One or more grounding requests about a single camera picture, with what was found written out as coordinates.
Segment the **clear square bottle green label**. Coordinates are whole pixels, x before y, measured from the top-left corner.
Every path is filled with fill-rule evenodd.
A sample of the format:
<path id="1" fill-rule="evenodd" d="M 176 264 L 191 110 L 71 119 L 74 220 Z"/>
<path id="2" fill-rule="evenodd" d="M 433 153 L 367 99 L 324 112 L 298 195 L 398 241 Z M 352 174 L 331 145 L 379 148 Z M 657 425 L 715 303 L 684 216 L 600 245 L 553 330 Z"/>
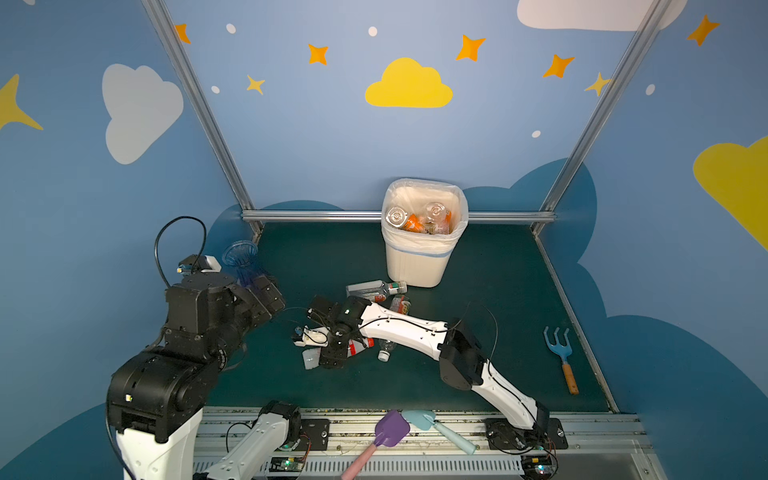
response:
<path id="1" fill-rule="evenodd" d="M 347 285 L 345 291 L 348 297 L 355 296 L 379 303 L 391 296 L 406 293 L 407 284 L 405 282 L 384 282 L 382 280 L 374 280 Z"/>

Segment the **clear bottle bird label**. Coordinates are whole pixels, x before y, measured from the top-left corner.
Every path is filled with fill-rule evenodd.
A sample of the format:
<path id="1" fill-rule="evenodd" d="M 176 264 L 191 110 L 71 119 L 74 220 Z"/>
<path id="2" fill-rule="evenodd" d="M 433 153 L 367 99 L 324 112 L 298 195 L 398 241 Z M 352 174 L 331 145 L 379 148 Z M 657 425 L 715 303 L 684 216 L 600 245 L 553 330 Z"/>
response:
<path id="1" fill-rule="evenodd" d="M 410 213 L 400 206 L 390 207 L 385 215 L 388 225 L 396 229 L 403 228 L 410 218 Z"/>

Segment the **orange white tea bottle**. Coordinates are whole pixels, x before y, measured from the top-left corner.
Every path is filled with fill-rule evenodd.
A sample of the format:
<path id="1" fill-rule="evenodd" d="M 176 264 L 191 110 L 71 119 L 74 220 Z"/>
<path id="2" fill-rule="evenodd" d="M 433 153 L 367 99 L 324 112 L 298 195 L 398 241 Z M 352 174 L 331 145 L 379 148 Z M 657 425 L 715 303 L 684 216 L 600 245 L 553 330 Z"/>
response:
<path id="1" fill-rule="evenodd" d="M 411 214 L 402 225 L 402 229 L 411 233 L 419 233 L 423 234 L 426 233 L 426 227 L 422 219 L 415 215 Z"/>

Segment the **clear bottle green band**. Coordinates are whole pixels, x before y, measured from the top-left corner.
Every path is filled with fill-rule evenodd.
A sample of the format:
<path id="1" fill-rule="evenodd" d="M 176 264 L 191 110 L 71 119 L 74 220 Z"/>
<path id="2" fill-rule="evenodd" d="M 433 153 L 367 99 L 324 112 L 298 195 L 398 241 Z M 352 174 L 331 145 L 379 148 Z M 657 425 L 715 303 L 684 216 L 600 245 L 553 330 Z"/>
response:
<path id="1" fill-rule="evenodd" d="M 440 202 L 430 202 L 425 205 L 424 207 L 425 216 L 424 216 L 423 222 L 429 234 L 445 235 L 445 234 L 438 234 L 436 232 L 436 227 L 437 227 L 437 223 L 444 218 L 446 210 L 450 210 L 450 209 L 448 209 L 443 203 L 440 203 Z"/>

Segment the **red gold energy drink bottle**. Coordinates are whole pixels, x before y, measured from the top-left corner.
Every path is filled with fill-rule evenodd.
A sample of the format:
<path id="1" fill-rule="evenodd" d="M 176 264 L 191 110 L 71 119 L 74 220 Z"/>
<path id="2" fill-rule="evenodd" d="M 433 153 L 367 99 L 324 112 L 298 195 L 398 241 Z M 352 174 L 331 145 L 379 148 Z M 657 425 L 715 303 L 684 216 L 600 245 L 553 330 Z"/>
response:
<path id="1" fill-rule="evenodd" d="M 375 341 L 372 338 L 351 339 L 348 342 L 347 356 L 355 356 L 365 350 L 371 349 L 375 346 Z"/>

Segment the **orange milk tea bottle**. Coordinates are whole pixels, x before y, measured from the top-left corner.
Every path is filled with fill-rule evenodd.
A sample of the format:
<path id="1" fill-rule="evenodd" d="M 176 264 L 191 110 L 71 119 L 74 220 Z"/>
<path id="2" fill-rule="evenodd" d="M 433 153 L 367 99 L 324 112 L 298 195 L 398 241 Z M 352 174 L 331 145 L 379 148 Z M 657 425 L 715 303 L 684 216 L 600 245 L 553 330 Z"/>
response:
<path id="1" fill-rule="evenodd" d="M 452 231 L 451 221 L 452 212 L 450 210 L 446 210 L 444 218 L 437 223 L 436 232 L 438 234 L 450 234 Z"/>

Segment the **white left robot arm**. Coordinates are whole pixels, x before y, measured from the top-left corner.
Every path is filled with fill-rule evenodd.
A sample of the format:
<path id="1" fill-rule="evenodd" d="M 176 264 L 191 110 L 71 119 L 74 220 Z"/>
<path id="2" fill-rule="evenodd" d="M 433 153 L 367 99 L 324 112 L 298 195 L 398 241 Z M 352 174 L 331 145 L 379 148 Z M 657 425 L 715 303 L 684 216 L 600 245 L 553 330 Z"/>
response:
<path id="1" fill-rule="evenodd" d="M 111 377 L 105 423 L 127 479 L 190 479 L 203 408 L 246 336 L 286 307 L 268 275 L 247 286 L 225 273 L 188 274 L 165 291 L 158 339 Z"/>

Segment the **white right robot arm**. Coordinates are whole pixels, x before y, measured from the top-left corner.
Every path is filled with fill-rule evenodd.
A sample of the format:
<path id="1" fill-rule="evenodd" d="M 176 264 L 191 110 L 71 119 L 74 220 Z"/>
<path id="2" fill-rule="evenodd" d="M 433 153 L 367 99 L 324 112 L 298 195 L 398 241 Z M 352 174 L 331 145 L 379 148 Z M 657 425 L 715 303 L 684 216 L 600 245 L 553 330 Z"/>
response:
<path id="1" fill-rule="evenodd" d="M 389 310 L 360 297 L 342 303 L 315 297 L 307 317 L 326 329 L 306 333 L 308 346 L 321 348 L 319 365 L 340 369 L 351 340 L 377 339 L 418 351 L 439 363 L 440 378 L 462 391 L 473 391 L 504 415 L 512 427 L 540 436 L 547 432 L 549 410 L 507 381 L 494 367 L 469 326 L 450 326 Z"/>

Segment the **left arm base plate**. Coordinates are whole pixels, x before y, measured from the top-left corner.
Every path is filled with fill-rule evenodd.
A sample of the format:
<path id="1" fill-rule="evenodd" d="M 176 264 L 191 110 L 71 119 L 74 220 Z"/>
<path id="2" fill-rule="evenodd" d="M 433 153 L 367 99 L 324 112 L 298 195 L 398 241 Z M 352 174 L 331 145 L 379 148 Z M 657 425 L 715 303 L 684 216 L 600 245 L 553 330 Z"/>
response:
<path id="1" fill-rule="evenodd" d="M 299 443 L 296 451 L 306 451 L 311 445 L 310 452 L 327 451 L 330 438 L 331 422 L 327 419 L 306 418 L 301 421 Z"/>

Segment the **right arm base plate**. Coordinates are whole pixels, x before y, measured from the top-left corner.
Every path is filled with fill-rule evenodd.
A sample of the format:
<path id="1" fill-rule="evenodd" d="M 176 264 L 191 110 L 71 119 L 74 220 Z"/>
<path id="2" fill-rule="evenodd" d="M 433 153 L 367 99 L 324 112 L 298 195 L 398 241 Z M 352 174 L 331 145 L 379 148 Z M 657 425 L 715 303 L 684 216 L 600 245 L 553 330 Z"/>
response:
<path id="1" fill-rule="evenodd" d="M 523 452 L 544 449 L 565 450 L 569 447 L 559 418 L 550 418 L 546 431 L 522 430 L 513 427 L 505 418 L 486 418 L 483 424 L 491 449 Z"/>

